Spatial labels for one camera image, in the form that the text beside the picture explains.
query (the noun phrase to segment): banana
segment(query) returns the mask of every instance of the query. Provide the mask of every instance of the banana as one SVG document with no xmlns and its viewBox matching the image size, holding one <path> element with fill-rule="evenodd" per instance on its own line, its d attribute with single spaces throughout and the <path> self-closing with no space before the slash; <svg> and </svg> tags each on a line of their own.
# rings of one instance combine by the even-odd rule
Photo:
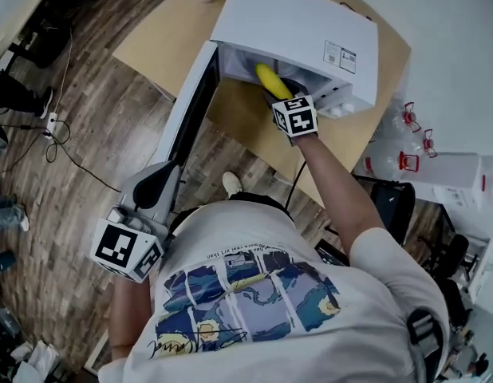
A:
<svg viewBox="0 0 493 383">
<path fill-rule="evenodd" d="M 282 82 L 280 77 L 268 65 L 259 62 L 255 66 L 255 72 L 262 86 L 270 91 L 277 99 L 285 101 L 294 98 L 291 91 L 286 87 L 286 84 Z"/>
</svg>

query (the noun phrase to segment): floor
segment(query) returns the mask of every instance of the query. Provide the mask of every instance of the floor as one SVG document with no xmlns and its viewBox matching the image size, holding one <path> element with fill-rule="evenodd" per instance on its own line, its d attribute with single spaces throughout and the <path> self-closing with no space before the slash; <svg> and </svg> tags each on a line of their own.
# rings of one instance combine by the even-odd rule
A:
<svg viewBox="0 0 493 383">
<path fill-rule="evenodd" d="M 142 76 L 112 58 L 120 41 L 163 0 L 72 0 L 71 60 L 58 105 L 59 119 L 71 128 L 66 150 L 101 179 L 119 188 L 146 166 L 172 104 Z M 18 59 L 11 75 L 39 92 L 62 83 L 69 46 L 48 68 L 39 70 Z M 7 113 L 0 123 L 40 125 L 30 116 Z M 10 146 L 0 153 L 0 171 L 17 160 L 38 132 L 7 131 Z M 56 131 L 65 137 L 64 127 Z M 0 251 L 12 250 L 17 264 L 0 274 L 3 299 L 33 341 L 52 343 L 74 369 L 80 368 L 106 329 L 111 276 L 88 258 L 95 222 L 108 213 L 116 193 L 72 165 L 59 150 L 45 159 L 48 142 L 36 140 L 29 153 L 2 175 L 2 193 L 16 194 L 30 217 L 31 229 L 0 233 Z M 232 170 L 249 192 L 284 202 L 290 186 L 242 145 L 205 120 L 183 175 L 176 211 L 223 199 L 221 176 Z M 338 245 L 324 231 L 324 210 L 298 189 L 289 207 L 297 229 L 313 246 L 321 238 Z M 417 202 L 408 233 L 408 250 L 421 260 L 426 250 L 416 242 L 430 232 L 436 205 Z"/>
</svg>

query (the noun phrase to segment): microwave door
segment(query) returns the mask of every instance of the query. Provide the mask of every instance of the microwave door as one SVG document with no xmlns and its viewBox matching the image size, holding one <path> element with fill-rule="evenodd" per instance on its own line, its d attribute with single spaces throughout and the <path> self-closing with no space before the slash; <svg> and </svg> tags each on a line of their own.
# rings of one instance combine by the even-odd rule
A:
<svg viewBox="0 0 493 383">
<path fill-rule="evenodd" d="M 216 43 L 206 41 L 179 91 L 152 164 L 175 161 L 183 167 L 220 80 Z"/>
</svg>

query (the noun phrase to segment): white microwave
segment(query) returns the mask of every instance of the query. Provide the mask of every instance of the white microwave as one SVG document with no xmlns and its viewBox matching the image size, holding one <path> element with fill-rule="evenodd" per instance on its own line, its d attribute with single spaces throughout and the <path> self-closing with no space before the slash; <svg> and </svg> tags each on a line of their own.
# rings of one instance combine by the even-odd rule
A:
<svg viewBox="0 0 493 383">
<path fill-rule="evenodd" d="M 318 113 L 340 117 L 377 97 L 377 25 L 330 0 L 227 0 L 179 92 L 153 163 L 184 160 L 220 78 L 260 84 L 264 62 L 304 85 Z"/>
</svg>

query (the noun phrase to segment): jeans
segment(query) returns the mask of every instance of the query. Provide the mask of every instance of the jeans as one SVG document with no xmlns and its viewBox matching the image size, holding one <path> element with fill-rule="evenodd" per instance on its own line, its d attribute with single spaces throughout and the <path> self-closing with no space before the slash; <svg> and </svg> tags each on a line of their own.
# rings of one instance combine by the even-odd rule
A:
<svg viewBox="0 0 493 383">
<path fill-rule="evenodd" d="M 30 91 L 21 82 L 0 71 L 0 108 L 10 108 L 40 116 L 44 112 L 44 103 L 34 91 Z"/>
<path fill-rule="evenodd" d="M 287 216 L 292 220 L 289 212 L 278 202 L 273 200 L 268 195 L 256 195 L 254 193 L 247 193 L 246 191 L 240 191 L 230 197 L 229 200 L 239 200 L 239 201 L 250 201 L 252 203 L 265 204 L 266 206 L 275 207 L 280 211 L 283 211 L 287 214 Z M 191 208 L 190 210 L 181 211 L 179 215 L 172 221 L 170 225 L 170 232 L 174 232 L 174 230 L 195 210 L 198 210 L 199 207 Z"/>
<path fill-rule="evenodd" d="M 17 226 L 25 217 L 23 209 L 16 204 L 14 197 L 0 195 L 0 230 Z"/>
</svg>

